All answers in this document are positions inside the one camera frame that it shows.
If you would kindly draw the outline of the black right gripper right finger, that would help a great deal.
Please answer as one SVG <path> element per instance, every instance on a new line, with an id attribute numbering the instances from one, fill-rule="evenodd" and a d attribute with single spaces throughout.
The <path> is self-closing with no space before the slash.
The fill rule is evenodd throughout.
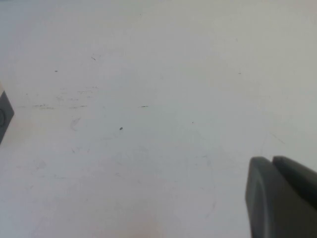
<path id="1" fill-rule="evenodd" d="M 290 185 L 292 194 L 287 221 L 291 238 L 315 238 L 317 236 L 317 173 L 285 156 L 275 156 L 274 166 Z"/>

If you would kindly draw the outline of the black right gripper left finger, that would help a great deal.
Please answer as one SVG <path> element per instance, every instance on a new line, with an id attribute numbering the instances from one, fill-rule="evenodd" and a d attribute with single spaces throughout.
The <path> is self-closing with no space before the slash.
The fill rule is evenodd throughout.
<path id="1" fill-rule="evenodd" d="M 272 162 L 264 157 L 253 157 L 245 192 L 251 237 L 282 237 L 281 188 L 282 176 Z"/>

